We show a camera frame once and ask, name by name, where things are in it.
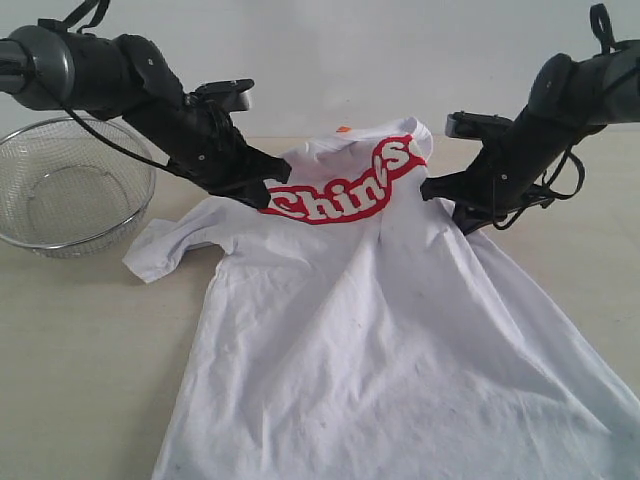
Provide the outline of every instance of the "white t-shirt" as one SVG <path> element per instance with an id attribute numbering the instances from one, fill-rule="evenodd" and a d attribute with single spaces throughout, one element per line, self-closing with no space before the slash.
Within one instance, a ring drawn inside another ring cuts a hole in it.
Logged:
<path id="1" fill-rule="evenodd" d="M 450 204 L 408 118 L 285 154 L 259 212 L 208 198 L 125 258 L 219 244 L 154 480 L 640 478 L 640 403 Z"/>

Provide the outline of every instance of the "metal mesh basket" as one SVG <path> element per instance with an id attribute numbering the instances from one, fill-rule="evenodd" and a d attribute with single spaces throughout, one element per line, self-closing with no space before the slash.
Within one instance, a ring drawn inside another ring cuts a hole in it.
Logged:
<path id="1" fill-rule="evenodd" d="M 151 159 L 127 129 L 84 120 Z M 153 167 L 109 148 L 71 118 L 37 123 L 0 140 L 0 239 L 48 257 L 93 254 L 136 229 L 154 188 Z"/>

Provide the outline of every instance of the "beige table surface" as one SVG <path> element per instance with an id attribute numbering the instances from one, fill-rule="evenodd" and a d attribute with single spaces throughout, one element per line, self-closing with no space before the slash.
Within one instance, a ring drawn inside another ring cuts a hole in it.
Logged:
<path id="1" fill-rule="evenodd" d="M 437 138 L 432 172 L 464 168 L 477 149 Z M 487 232 L 640 393 L 640 134 L 604 133 L 580 151 L 579 197 Z M 204 197 L 160 174 L 144 224 Z M 147 286 L 120 262 L 131 240 L 77 260 L 0 245 L 0 480 L 150 477 L 221 251 L 190 252 Z"/>

